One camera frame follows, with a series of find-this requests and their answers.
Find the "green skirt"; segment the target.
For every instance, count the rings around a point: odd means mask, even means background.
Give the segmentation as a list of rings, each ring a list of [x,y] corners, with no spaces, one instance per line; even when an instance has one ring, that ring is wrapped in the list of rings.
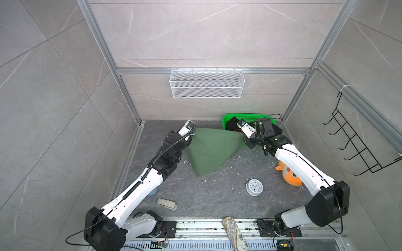
[[[203,177],[219,169],[241,147],[245,137],[236,131],[197,128],[187,148],[196,174]]]

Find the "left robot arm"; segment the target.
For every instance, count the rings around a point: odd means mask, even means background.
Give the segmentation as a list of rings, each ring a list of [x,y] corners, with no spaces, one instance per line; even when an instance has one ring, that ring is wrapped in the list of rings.
[[[86,246],[97,251],[119,251],[128,239],[159,234],[163,219],[156,213],[148,211],[133,219],[129,216],[176,170],[195,131],[196,125],[190,120],[179,131],[170,131],[155,157],[129,187],[101,209],[93,207],[87,212],[81,231]]]

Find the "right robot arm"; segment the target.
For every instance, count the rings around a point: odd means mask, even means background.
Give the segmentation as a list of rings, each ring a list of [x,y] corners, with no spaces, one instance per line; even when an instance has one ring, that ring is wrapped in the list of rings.
[[[349,185],[344,181],[335,181],[304,157],[270,118],[253,122],[241,119],[237,127],[246,135],[248,148],[260,146],[265,155],[275,157],[281,166],[301,180],[312,195],[308,204],[275,216],[273,227],[276,235],[285,236],[291,229],[308,224],[325,227],[348,214]]]

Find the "green plastic basket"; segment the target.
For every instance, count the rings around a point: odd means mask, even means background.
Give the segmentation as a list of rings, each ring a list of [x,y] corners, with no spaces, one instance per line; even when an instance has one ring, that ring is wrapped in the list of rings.
[[[282,118],[281,114],[270,114],[270,115],[265,115],[265,114],[240,114],[240,113],[232,113],[232,114],[225,114],[222,118],[222,126],[223,130],[227,129],[226,124],[228,123],[229,120],[231,120],[233,117],[236,117],[237,119],[244,119],[246,122],[253,122],[256,119],[260,118],[265,118],[268,117],[271,119],[271,122],[273,124],[276,124],[275,120],[280,120]]]

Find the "black skirt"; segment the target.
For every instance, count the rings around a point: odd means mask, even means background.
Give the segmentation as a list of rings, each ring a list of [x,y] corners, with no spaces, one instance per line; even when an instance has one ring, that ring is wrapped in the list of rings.
[[[235,132],[241,132],[241,129],[238,127],[238,122],[239,122],[239,121],[240,121],[240,120],[239,120],[238,118],[232,117],[230,120],[228,120],[228,121],[226,122],[225,130],[228,130],[228,131],[235,131]]]

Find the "light blue cup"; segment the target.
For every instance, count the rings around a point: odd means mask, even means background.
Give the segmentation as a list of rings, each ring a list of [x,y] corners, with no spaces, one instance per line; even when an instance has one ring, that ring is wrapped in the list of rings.
[[[158,191],[158,188],[153,189],[152,191],[150,191],[150,192],[148,193],[148,197],[151,197],[151,196],[156,195],[157,191]]]

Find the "orange plush toy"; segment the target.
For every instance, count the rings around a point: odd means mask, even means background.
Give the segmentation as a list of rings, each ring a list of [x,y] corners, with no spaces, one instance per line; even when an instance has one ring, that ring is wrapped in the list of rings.
[[[275,169],[282,172],[283,179],[289,185],[295,186],[295,187],[300,187],[303,184],[301,179],[298,178],[297,175],[288,166],[286,166],[283,162],[278,161],[278,164],[275,167]]]

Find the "beige remote control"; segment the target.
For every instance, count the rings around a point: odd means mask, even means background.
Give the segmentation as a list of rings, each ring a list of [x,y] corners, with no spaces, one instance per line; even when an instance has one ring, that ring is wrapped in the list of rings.
[[[157,204],[174,211],[178,209],[178,205],[175,202],[167,199],[159,198]]]

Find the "white alarm clock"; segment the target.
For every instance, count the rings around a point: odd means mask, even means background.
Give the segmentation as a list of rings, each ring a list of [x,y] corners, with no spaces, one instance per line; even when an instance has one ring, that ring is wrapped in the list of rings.
[[[246,191],[249,195],[257,197],[263,192],[263,184],[258,179],[251,179],[246,183]]]

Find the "patterned rolled cloth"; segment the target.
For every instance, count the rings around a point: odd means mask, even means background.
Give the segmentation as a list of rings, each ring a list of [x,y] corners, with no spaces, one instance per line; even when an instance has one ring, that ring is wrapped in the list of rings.
[[[231,241],[231,244],[235,251],[248,251],[249,247],[245,241],[235,219],[228,216],[222,221],[224,230]]]

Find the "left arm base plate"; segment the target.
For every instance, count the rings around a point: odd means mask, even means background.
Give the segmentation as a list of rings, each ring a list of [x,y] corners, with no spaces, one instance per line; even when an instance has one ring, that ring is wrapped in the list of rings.
[[[156,232],[151,232],[150,234],[143,234],[138,236],[138,238],[164,238],[166,230],[167,238],[174,238],[177,231],[177,221],[163,221],[161,225],[161,230]]]

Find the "black wall hook rack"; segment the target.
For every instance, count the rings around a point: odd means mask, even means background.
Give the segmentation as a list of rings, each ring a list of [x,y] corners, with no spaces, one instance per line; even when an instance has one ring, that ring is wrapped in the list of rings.
[[[351,145],[352,148],[355,150],[355,153],[349,158],[344,158],[345,161],[351,161],[356,158],[359,158],[360,160],[363,161],[365,170],[359,173],[353,173],[353,176],[357,177],[365,173],[374,174],[379,172],[380,170],[384,170],[385,168],[402,161],[402,157],[399,156],[396,159],[392,160],[389,164],[382,165],[379,162],[379,160],[375,157],[373,152],[365,144],[362,137],[360,137],[358,132],[353,128],[351,123],[348,122],[345,116],[340,112],[339,104],[342,98],[342,93],[339,92],[336,98],[337,103],[334,110],[331,113],[330,119],[327,122],[323,122],[322,125],[328,126],[332,122],[335,122],[336,125],[338,126],[337,131],[329,133],[329,135],[336,136],[337,134],[339,134],[339,132],[342,132],[347,137],[347,141],[344,147],[339,147],[338,149],[340,151],[344,151],[349,147],[349,145]]]

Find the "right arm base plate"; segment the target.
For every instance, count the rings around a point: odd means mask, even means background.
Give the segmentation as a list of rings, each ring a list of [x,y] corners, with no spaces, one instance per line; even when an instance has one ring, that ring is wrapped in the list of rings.
[[[281,220],[257,219],[261,237],[302,237],[300,227],[288,228]]]

